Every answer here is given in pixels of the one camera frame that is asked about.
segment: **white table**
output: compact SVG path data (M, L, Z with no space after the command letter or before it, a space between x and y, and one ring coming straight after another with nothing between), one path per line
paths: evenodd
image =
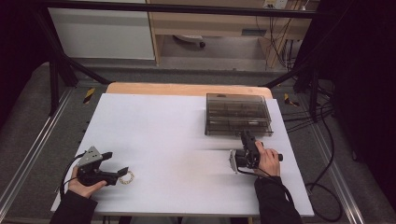
M267 100L273 136L262 140L284 155L281 177L301 216L313 216L276 100ZM229 149L236 137L205 135L205 97L103 94L77 154L95 146L113 152L101 169L129 166L134 181L109 186L92 198L106 216L254 217L254 176L236 175ZM51 211L60 200L55 200Z

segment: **floor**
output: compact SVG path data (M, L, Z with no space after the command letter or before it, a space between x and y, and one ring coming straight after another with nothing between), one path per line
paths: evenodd
M206 47L200 49L195 44L185 43L168 36L165 39L163 60L159 66L147 63L145 65L129 64L128 67L123 68L95 66L92 70L103 77L117 81L247 86L264 84L287 71L281 66L269 69L265 65L265 55L261 53L257 39L205 37L205 42ZM106 91L106 86L94 83L82 74L78 75L81 81L75 89L62 88L62 90L70 90L70 100L51 131L50 137L43 144L29 175L23 180L23 185L20 189L16 189L18 193L15 195L13 204L7 207L7 215L3 223L48 222L51 216L50 207L55 197L53 191L59 185L67 162L76 153L78 142L84 136L84 130L89 125L88 121L100 99L100 94ZM304 101L308 94L295 94L292 90L293 83L294 80L290 79L273 88L272 93L278 100L285 125L290 131L290 141L303 180L308 183L315 180L326 164L320 153L318 140L314 137L315 129L322 132L324 141L328 145L330 143L323 123L305 126L310 123L304 112ZM325 81L322 86L328 86L329 90L332 88L332 84ZM82 101L90 87L95 87L95 93L90 102L85 105ZM289 95L292 104L285 103L285 93ZM321 105L328 101L326 96L319 96L318 102ZM0 192L6 192L9 189L7 187L9 187L10 180L29 153L35 138L40 134L41 128L49 118L49 111L48 67L44 65L34 72L7 123L0 130L0 156L9 159L2 160L0 164L0 168L4 171L0 176ZM336 118L328 116L325 120L334 138L336 165L352 192L354 202L359 207L364 222L396 223L394 211L365 164L352 160L347 140ZM332 175L326 174L320 183L337 193ZM313 192L314 207L325 217L337 217L336 200L322 189L315 189ZM351 221L347 214L347 211L343 211L338 223L359 223ZM314 216L304 217L304 222L326 223L328 221Z

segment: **person's left hand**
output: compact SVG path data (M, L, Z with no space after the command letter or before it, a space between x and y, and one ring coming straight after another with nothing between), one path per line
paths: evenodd
M81 183L79 183L79 181L77 179L77 172L78 172L78 167L75 166L73 168L72 180L70 180L70 182L69 182L69 190L72 190L73 192L81 195L82 197L90 198L94 192L101 189L102 187L104 187L107 184L107 182L105 180L102 180L92 186L86 187L86 186L82 185Z

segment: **forearm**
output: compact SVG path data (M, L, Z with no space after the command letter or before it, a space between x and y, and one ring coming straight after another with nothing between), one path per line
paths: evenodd
M279 176L273 177L279 184ZM262 224L267 223L302 223L300 215L294 206L286 199L285 191L272 180L257 179L254 183L259 200Z
M61 200L49 224L91 223L97 202L69 190Z

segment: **hand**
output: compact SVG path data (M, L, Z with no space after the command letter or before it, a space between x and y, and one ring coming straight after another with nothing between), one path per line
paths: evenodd
M277 151L272 148L265 149L262 146L261 141L256 141L255 144L260 152L259 168L264 170L265 173L260 169L257 169L254 172L256 174L265 175L265 176L268 175L280 176L280 163L279 163L279 157Z
M79 183L79 181L77 179L77 172L78 172L78 167L75 166L73 168L72 180L70 180L70 182L69 182L69 190L72 190L73 192L81 195L82 197L90 198L94 192L101 189L102 187L104 187L107 184L107 182L105 180L102 180L92 186L86 187L86 186L82 185L81 183Z

